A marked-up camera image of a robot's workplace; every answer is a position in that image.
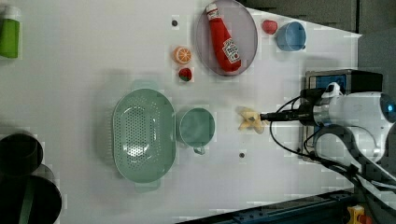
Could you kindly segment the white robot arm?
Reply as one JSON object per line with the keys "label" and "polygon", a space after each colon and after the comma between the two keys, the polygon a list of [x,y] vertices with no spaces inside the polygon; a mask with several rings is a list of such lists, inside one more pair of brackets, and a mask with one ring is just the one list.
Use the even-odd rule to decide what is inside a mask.
{"label": "white robot arm", "polygon": [[313,146],[305,158],[340,167],[344,174],[371,183],[395,183],[395,175],[379,164],[395,128],[395,103],[388,95],[378,91],[344,94],[328,88],[302,90],[297,99],[301,102],[297,108],[260,113],[259,120],[297,120],[311,126],[314,132],[307,139]]}

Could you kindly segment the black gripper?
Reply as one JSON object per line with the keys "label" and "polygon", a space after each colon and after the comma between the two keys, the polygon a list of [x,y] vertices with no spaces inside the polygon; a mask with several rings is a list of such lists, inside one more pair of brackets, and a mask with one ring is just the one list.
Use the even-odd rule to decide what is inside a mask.
{"label": "black gripper", "polygon": [[[304,89],[300,91],[300,105],[297,109],[297,118],[304,126],[317,126],[314,119],[314,107],[319,105],[324,89]],[[291,113],[266,113],[260,114],[261,120],[267,121],[291,121],[294,116]]]}

